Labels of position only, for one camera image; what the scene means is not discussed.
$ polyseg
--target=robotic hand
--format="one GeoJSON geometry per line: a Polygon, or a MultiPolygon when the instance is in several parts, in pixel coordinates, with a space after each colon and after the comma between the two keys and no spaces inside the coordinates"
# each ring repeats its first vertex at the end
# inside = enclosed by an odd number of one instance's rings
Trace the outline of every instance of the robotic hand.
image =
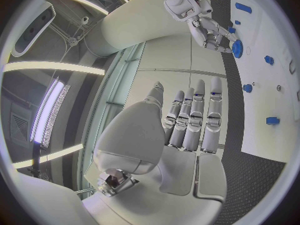
{"type": "MultiPolygon", "coordinates": [[[[184,96],[179,91],[172,107],[163,122],[165,145],[184,148],[187,152],[195,152],[200,142],[204,117],[205,83],[199,80],[196,89],[190,87],[184,96]]],[[[210,85],[210,99],[207,121],[204,130],[201,151],[215,154],[218,149],[222,116],[222,82],[213,77],[210,85]]]]}
{"type": "Polygon", "coordinates": [[[101,134],[93,159],[98,188],[110,197],[137,183],[131,174],[149,173],[160,161],[165,133],[162,126],[164,87],[156,82],[147,97],[120,112],[101,134]]]}
{"type": "Polygon", "coordinates": [[[230,48],[219,44],[223,36],[235,42],[236,35],[209,17],[199,17],[200,14],[206,15],[213,11],[207,0],[164,0],[164,7],[177,21],[187,22],[190,33],[199,46],[223,53],[232,52],[230,48]]]}

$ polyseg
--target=blue knob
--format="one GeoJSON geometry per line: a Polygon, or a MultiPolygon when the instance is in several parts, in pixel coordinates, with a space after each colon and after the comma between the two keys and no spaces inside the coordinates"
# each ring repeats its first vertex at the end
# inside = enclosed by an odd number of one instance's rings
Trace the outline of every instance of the blue knob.
{"type": "Polygon", "coordinates": [[[233,27],[231,27],[231,26],[228,27],[228,31],[229,31],[231,34],[236,33],[236,29],[233,28],[233,27]]]}
{"type": "Polygon", "coordinates": [[[235,3],[235,7],[236,7],[237,9],[242,10],[242,11],[245,11],[245,12],[247,12],[247,13],[250,13],[250,14],[252,13],[251,7],[246,6],[246,5],[244,5],[244,4],[241,4],[241,3],[236,2],[236,3],[235,3]]]}
{"type": "Polygon", "coordinates": [[[274,64],[274,58],[271,57],[271,56],[265,56],[265,57],[264,57],[264,60],[265,60],[265,62],[266,62],[267,64],[271,64],[271,65],[274,64]]]}
{"type": "Polygon", "coordinates": [[[275,116],[270,116],[266,118],[266,124],[268,125],[275,125],[279,123],[280,123],[280,119],[275,116]]]}
{"type": "Polygon", "coordinates": [[[252,85],[251,84],[245,84],[244,86],[242,86],[242,89],[247,93],[251,93],[252,92],[252,85]]]}
{"type": "Polygon", "coordinates": [[[240,59],[241,56],[243,55],[243,43],[241,40],[236,40],[233,45],[232,45],[232,52],[233,55],[237,58],[240,59]]]}

